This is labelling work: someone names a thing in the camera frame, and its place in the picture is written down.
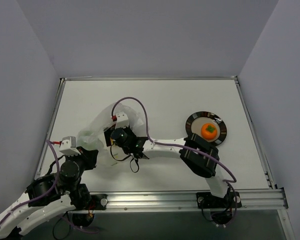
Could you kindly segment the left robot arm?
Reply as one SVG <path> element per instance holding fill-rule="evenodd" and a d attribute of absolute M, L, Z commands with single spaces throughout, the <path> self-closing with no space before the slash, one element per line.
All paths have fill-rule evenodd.
<path fill-rule="evenodd" d="M 92 197 L 87 186 L 81 183 L 81 177 L 84 171 L 96 167 L 99 151 L 82 147 L 76 150 L 77 154 L 64 155 L 63 164 L 56 158 L 56 173 L 36 179 L 18 201 L 0 214 L 0 239 L 6 238 L 18 224 L 51 203 L 60 208 L 66 202 L 61 199 L 64 195 L 69 197 L 70 209 L 85 210 L 90 206 Z"/>

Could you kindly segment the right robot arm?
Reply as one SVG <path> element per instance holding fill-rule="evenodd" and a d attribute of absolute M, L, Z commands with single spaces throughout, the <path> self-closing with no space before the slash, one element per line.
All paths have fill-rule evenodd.
<path fill-rule="evenodd" d="M 205 178 L 213 203 L 224 206 L 230 201 L 228 185 L 222 176 L 219 150 L 199 135 L 191 135 L 175 140 L 151 140 L 137 136 L 130 127 L 111 127 L 104 131 L 108 147 L 115 145 L 124 154 L 139 159 L 169 158 L 181 159 L 197 176 Z"/>

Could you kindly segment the orange fake fruit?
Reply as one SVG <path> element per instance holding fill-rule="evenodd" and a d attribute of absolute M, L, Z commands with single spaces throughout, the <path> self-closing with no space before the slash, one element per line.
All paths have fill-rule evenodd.
<path fill-rule="evenodd" d="M 214 124 L 205 123 L 201 127 L 200 134 L 206 140 L 213 140 L 217 136 L 218 130 Z"/>

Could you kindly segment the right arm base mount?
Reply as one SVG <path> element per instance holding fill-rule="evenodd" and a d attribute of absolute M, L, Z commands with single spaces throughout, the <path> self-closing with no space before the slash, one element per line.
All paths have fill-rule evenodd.
<path fill-rule="evenodd" d="M 203 218 L 219 226 L 229 224 L 235 210 L 242 207 L 240 194 L 232 191 L 228 191 L 223 198 L 213 196 L 210 192 L 197 192 L 196 200 Z"/>

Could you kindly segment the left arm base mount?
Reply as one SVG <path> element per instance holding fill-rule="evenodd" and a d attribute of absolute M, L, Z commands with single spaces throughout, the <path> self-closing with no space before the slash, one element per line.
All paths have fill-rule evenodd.
<path fill-rule="evenodd" d="M 72 223 L 77 227 L 88 227 L 92 224 L 95 214 L 94 211 L 104 211 L 107 209 L 108 195 L 94 194 L 90 200 L 81 204 L 75 209 L 75 213 L 71 214 Z"/>

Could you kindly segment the translucent plastic bag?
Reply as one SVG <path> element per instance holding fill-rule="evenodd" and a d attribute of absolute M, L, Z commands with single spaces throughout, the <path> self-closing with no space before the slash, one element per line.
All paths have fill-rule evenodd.
<path fill-rule="evenodd" d="M 111 157 L 110 148 L 106 146 L 104 135 L 104 132 L 115 124 L 111 119 L 112 109 L 114 109 L 115 114 L 120 112 L 127 114 L 129 126 L 137 136 L 146 136 L 146 120 L 143 113 L 122 103 L 118 105 L 112 103 L 107 106 L 87 127 L 79 131 L 76 137 L 77 146 L 88 151 L 98 150 L 97 163 L 104 167 L 114 166 L 118 163 Z"/>

